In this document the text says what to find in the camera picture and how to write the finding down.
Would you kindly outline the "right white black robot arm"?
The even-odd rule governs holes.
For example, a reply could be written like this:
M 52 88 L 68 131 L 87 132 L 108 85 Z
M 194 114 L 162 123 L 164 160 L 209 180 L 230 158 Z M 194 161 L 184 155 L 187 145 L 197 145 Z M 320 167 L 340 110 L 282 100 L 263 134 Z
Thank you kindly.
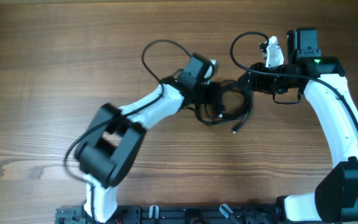
M 333 163 L 314 191 L 281 197 L 282 221 L 358 222 L 358 110 L 339 59 L 322 56 L 314 28 L 288 31 L 286 53 L 274 36 L 260 50 L 264 61 L 245 68 L 245 84 L 272 96 L 297 89 L 319 119 Z

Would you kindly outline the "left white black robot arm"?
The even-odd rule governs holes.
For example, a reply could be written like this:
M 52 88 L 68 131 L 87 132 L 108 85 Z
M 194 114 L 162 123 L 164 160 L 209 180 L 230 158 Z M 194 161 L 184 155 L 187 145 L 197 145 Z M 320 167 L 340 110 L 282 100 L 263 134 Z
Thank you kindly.
M 87 183 L 86 219 L 106 223 L 115 214 L 117 188 L 129 173 L 146 132 L 202 94 L 217 69 L 216 60 L 193 54 L 178 76 L 161 79 L 157 88 L 140 100 L 116 108 L 100 107 L 75 149 Z

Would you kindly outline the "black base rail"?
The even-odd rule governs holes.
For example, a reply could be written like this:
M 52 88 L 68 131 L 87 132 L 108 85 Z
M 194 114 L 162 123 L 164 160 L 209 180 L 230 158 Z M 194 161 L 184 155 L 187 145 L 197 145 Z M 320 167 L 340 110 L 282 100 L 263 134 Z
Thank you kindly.
M 141 207 L 120 205 L 107 223 L 192 224 L 192 223 L 284 223 L 282 209 L 274 204 L 218 207 Z

